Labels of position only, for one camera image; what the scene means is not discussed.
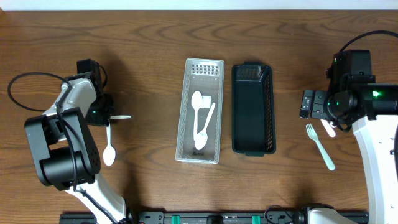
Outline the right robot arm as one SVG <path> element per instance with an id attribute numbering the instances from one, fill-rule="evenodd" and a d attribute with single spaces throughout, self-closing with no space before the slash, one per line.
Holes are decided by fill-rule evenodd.
<path id="1" fill-rule="evenodd" d="M 370 223 L 397 223 L 397 85 L 353 84 L 329 93 L 305 90 L 300 117 L 352 131 L 363 160 Z"/>

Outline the white spoon horizontal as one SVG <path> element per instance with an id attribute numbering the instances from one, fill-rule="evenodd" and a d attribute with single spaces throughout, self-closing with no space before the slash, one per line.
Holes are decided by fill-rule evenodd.
<path id="1" fill-rule="evenodd" d="M 110 119 L 131 119 L 131 115 L 112 115 Z"/>

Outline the pale pink plastic spoon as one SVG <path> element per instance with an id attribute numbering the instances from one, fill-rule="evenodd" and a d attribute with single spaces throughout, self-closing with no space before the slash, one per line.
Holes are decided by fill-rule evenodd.
<path id="1" fill-rule="evenodd" d="M 330 125 L 330 123 L 327 120 L 321 119 L 322 125 L 325 128 L 327 134 L 331 137 L 334 138 L 336 136 L 335 130 L 333 127 Z"/>

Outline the white spoon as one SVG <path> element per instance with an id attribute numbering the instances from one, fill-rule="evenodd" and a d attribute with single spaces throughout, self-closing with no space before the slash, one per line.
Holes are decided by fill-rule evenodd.
<path id="1" fill-rule="evenodd" d="M 208 125 L 210 123 L 210 120 L 211 120 L 211 117 L 213 115 L 215 106 L 216 106 L 216 103 L 212 103 L 212 105 L 210 107 L 210 110 L 208 112 L 208 116 L 207 116 L 206 121 L 205 121 L 205 125 L 204 125 L 203 129 L 197 134 L 197 138 L 195 140 L 195 149 L 197 149 L 197 150 L 202 150 L 205 147 L 206 143 L 207 143 L 208 135 L 207 135 L 206 130 L 207 130 L 207 127 L 208 127 Z"/>
<path id="2" fill-rule="evenodd" d="M 191 105 L 194 109 L 194 122 L 193 122 L 193 139 L 196 140 L 198 134 L 198 110 L 203 104 L 203 98 L 199 91 L 195 91 L 192 95 Z"/>

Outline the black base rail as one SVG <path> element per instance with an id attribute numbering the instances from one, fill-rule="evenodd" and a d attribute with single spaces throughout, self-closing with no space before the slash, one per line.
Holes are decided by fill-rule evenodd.
<path id="1" fill-rule="evenodd" d="M 166 224 L 166 223 L 309 223 L 305 212 L 310 207 L 302 209 L 286 209 L 279 205 L 270 206 L 265 212 L 238 213 L 170 213 L 141 212 L 137 215 L 127 215 L 127 221 L 121 223 Z M 369 213 L 363 211 L 340 211 L 339 215 L 356 223 L 368 223 Z M 60 224 L 99 223 L 92 213 L 64 213 L 60 215 Z"/>

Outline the black mesh plastic basket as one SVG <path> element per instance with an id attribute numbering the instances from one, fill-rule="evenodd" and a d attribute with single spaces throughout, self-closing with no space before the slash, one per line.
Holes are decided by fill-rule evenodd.
<path id="1" fill-rule="evenodd" d="M 272 69 L 261 62 L 232 67 L 232 149 L 253 157 L 276 152 Z"/>

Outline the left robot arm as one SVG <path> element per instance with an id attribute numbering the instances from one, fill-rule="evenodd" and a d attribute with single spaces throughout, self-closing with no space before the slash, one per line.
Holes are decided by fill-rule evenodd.
<path id="1" fill-rule="evenodd" d="M 101 75 L 66 77 L 55 103 L 27 119 L 24 128 L 43 185 L 78 198 L 98 223 L 128 223 L 125 200 L 100 174 L 100 154 L 86 120 L 90 108 L 106 97 Z"/>

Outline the pale green plastic fork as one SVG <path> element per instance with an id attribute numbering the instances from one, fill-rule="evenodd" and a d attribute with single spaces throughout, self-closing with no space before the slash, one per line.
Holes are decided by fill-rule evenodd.
<path id="1" fill-rule="evenodd" d="M 321 142 L 320 142 L 320 140 L 318 138 L 318 135 L 317 135 L 315 129 L 313 128 L 313 126 L 310 123 L 306 124 L 305 125 L 305 129 L 307 131 L 307 134 L 308 134 L 309 138 L 311 140 L 313 140 L 315 142 L 315 144 L 317 145 L 318 150 L 320 151 L 320 154 L 321 154 L 321 156 L 322 156 L 327 168 L 329 170 L 335 170 L 335 168 L 336 168 L 335 164 L 333 163 L 331 157 L 326 152 L 325 148 L 322 146 L 322 144 L 321 144 Z"/>

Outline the white spoon vertical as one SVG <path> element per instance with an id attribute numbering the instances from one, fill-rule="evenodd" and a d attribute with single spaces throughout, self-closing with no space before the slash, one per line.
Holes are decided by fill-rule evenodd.
<path id="1" fill-rule="evenodd" d="M 106 140 L 107 145 L 103 151 L 103 161 L 107 166 L 112 166 L 116 160 L 116 150 L 111 144 L 111 125 L 106 127 Z"/>

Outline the clear mesh plastic basket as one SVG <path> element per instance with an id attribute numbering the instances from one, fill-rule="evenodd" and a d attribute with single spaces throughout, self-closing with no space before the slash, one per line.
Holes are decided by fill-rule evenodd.
<path id="1" fill-rule="evenodd" d="M 188 58 L 185 62 L 182 99 L 178 123 L 175 159 L 180 162 L 217 164 L 220 157 L 223 106 L 224 61 Z M 198 133 L 203 129 L 212 103 L 216 103 L 207 127 L 208 140 L 202 150 L 195 149 L 193 139 L 194 109 L 192 95 L 199 91 L 203 104 L 198 110 Z"/>

